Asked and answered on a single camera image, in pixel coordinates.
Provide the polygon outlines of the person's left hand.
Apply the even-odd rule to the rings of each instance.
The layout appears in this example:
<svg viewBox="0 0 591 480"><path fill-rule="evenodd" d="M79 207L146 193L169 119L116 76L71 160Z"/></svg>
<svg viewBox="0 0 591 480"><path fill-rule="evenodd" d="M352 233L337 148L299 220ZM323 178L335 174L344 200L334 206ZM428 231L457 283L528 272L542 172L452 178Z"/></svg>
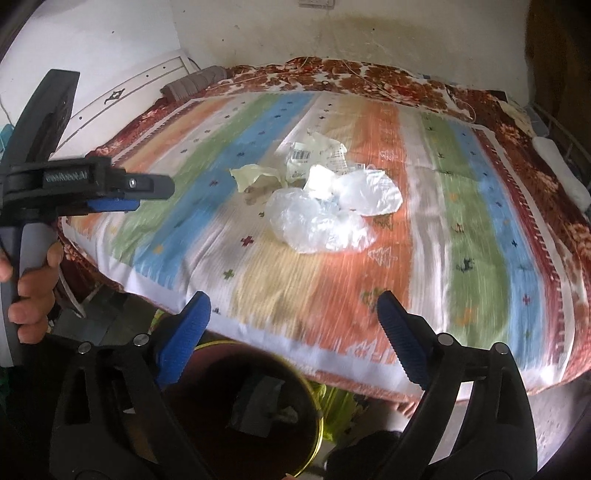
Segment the person's left hand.
<svg viewBox="0 0 591 480"><path fill-rule="evenodd" d="M45 264L29 270L18 281L19 300L8 308L8 319L17 325L22 344L39 343L48 331L48 315L55 304L63 247L59 241L48 249Z"/></svg>

